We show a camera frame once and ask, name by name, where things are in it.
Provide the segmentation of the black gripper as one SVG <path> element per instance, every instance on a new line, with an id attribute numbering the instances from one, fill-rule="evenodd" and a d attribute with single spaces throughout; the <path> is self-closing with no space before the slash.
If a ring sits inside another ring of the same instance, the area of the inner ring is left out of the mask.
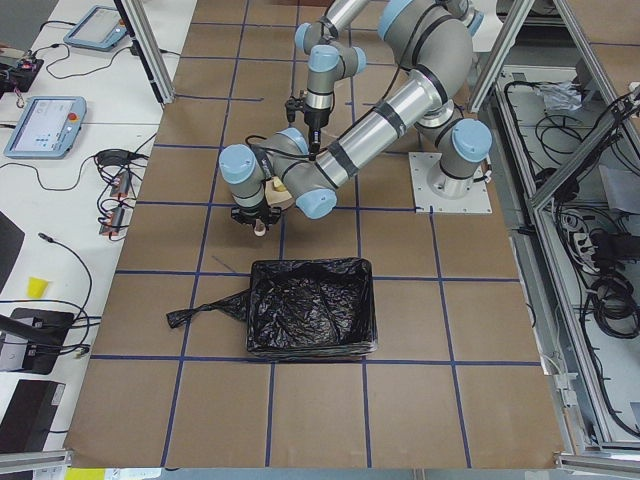
<path id="1" fill-rule="evenodd" d="M 329 123 L 329 109 L 305 105 L 304 122 L 309 128 L 309 159 L 315 160 L 320 152 L 320 131 Z"/>
<path id="2" fill-rule="evenodd" d="M 265 229 L 269 229 L 280 220 L 281 208 L 269 206 L 267 203 L 253 207 L 235 206 L 231 209 L 230 215 L 237 223 L 257 228 L 258 222 L 261 222 Z"/>

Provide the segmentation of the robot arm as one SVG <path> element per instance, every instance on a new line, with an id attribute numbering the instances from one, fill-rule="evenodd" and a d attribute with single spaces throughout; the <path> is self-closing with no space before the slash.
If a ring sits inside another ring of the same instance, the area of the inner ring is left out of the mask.
<path id="1" fill-rule="evenodd" d="M 298 27 L 296 46 L 308 55 L 306 95 L 298 107 L 308 127 L 309 156 L 320 148 L 328 124 L 334 84 L 362 72 L 367 63 L 359 47 L 346 47 L 340 33 L 367 5 L 365 1 L 335 1 L 315 22 Z M 420 98 L 409 116 L 383 95 L 370 112 L 387 121 L 396 136 L 428 114 L 444 108 L 458 92 L 470 70 L 472 38 L 484 14 L 471 1 L 390 1 L 378 23 L 378 36 L 393 51 L 398 73 L 408 74 L 407 86 Z"/>
<path id="2" fill-rule="evenodd" d="M 308 56 L 307 86 L 301 97 L 289 99 L 286 109 L 289 120 L 296 112 L 303 113 L 308 132 L 289 127 L 257 143 L 228 146 L 220 154 L 220 171 L 236 203 L 231 217 L 251 226 L 257 235 L 265 234 L 281 215 L 267 199 L 268 181 L 279 179 L 307 218 L 322 218 L 336 206 L 339 187 L 409 128 L 441 152 L 428 181 L 443 198 L 463 197 L 489 154 L 489 128 L 464 117 L 453 100 L 470 71 L 472 37 L 483 21 L 482 12 L 470 1 L 388 2 L 377 32 L 407 79 L 335 140 L 321 144 L 336 82 L 366 67 L 361 48 L 339 41 L 341 31 L 365 5 L 335 1 L 316 22 L 304 23 L 296 31 L 295 44 Z"/>

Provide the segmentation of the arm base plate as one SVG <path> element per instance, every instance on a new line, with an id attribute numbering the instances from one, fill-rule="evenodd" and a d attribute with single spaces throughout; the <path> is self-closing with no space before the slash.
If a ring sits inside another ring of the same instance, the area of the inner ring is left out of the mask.
<path id="1" fill-rule="evenodd" d="M 409 153 L 415 211 L 419 214 L 491 214 L 481 167 L 468 179 L 453 179 L 441 170 L 440 158 L 441 154 L 435 152 Z"/>

